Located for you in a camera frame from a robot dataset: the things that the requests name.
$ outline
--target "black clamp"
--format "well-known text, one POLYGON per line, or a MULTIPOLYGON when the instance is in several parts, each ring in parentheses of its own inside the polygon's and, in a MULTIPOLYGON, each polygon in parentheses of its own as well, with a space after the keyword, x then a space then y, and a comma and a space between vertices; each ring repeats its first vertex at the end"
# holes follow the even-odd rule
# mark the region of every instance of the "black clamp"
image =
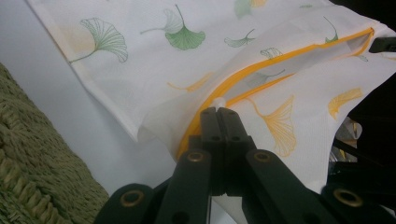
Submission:
POLYGON ((210 223, 211 197, 224 193, 243 198, 249 224, 396 223, 347 186, 327 185, 321 195, 307 189, 277 155, 255 147, 230 109, 204 110, 201 131, 191 136, 171 178, 155 189, 132 184, 117 190, 94 223, 210 223))
POLYGON ((378 37, 369 49, 370 53, 396 52, 396 37, 378 37))

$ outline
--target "green woven material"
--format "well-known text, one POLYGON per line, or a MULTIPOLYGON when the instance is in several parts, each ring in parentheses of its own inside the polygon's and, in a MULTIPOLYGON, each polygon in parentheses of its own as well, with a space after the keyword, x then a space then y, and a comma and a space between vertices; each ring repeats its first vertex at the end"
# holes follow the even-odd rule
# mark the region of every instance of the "green woven material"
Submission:
POLYGON ((93 223, 107 198, 0 64, 0 223, 93 223))

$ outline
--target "orange ginkgo leaf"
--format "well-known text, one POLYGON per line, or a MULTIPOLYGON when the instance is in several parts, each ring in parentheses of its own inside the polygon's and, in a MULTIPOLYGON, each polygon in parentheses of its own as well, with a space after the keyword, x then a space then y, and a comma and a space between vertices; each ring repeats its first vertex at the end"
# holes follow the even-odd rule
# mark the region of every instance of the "orange ginkgo leaf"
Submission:
POLYGON ((343 92, 336 97, 332 98, 329 102, 329 114, 337 120, 337 113, 340 107, 347 102, 362 97, 363 93, 361 93, 361 88, 356 88, 350 91, 343 92))
POLYGON ((275 153, 282 157, 289 156, 297 144, 290 118, 294 96, 291 96, 283 105, 267 116, 260 113, 254 101, 248 98, 247 100, 253 103, 256 113, 265 121, 271 135, 274 137, 276 143, 275 153))
POLYGON ((193 84, 191 84, 188 87, 178 87, 175 86, 174 84, 168 82, 168 86, 177 89, 177 90, 181 90, 181 91, 196 91, 198 90, 200 87, 202 87, 208 80, 209 78, 213 75, 213 73, 207 73, 206 75, 204 75, 203 77, 201 77, 198 81, 194 82, 193 84))
POLYGON ((250 5, 252 7, 262 7, 265 5, 267 0, 250 0, 250 5))

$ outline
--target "green ginkgo leaf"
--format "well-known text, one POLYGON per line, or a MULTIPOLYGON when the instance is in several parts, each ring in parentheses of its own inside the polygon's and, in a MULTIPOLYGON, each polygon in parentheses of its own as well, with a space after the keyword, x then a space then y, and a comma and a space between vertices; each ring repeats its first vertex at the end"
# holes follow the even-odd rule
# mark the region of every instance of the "green ginkgo leaf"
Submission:
POLYGON ((251 13, 250 0, 236 0, 233 5, 236 17, 240 20, 251 13))
POLYGON ((269 48, 269 49, 263 49, 261 51, 261 54, 264 55, 265 57, 267 57, 268 59, 274 59, 274 58, 282 55, 283 53, 280 52, 279 49, 269 48))
POLYGON ((70 63, 87 58, 98 50, 114 53, 119 58, 120 63, 124 63, 128 59, 125 39, 122 34, 116 30, 114 25, 97 18, 82 20, 80 23, 91 32, 95 46, 90 54, 75 59, 70 63))
POLYGON ((249 38, 248 37, 248 35, 251 32, 253 32, 253 31, 254 31, 254 29, 251 30, 249 33, 247 33, 247 35, 244 38, 238 39, 238 40, 233 40, 233 39, 230 39, 230 38, 227 37, 227 38, 224 39, 224 42, 228 46, 233 47, 233 48, 239 48, 239 47, 241 47, 243 45, 247 45, 250 41, 254 40, 254 38, 249 38))
POLYGON ((205 40, 205 33, 202 31, 199 33, 195 33, 189 30, 184 23, 183 16, 181 15, 181 12, 178 9, 177 5, 176 7, 182 20, 182 28, 178 32, 173 34, 165 33, 165 36, 168 39, 169 43, 175 48, 183 50, 196 49, 205 40))
POLYGON ((333 28, 334 31, 335 31, 334 37, 333 37, 332 39, 329 39, 329 38, 326 37, 325 42, 326 42, 326 43, 332 43, 332 42, 338 40, 338 34, 337 34, 337 30, 335 29, 335 27, 332 25, 332 23, 331 23, 329 20, 327 20, 326 17, 323 17, 323 18, 324 18, 326 21, 329 22, 329 24, 332 26, 332 28, 333 28))
POLYGON ((168 34, 174 34, 183 28, 183 20, 174 11, 167 8, 163 11, 163 13, 166 16, 166 24, 164 27, 148 29, 146 31, 140 32, 140 34, 142 35, 145 32, 154 30, 163 30, 168 34))

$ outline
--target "black plastic clip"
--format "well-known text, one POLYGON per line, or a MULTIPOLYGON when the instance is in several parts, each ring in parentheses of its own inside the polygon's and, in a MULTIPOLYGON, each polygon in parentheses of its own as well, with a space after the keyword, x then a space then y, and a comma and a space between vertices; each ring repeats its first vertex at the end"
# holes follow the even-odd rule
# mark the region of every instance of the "black plastic clip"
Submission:
POLYGON ((396 52, 396 37, 376 38, 369 49, 370 53, 396 52))

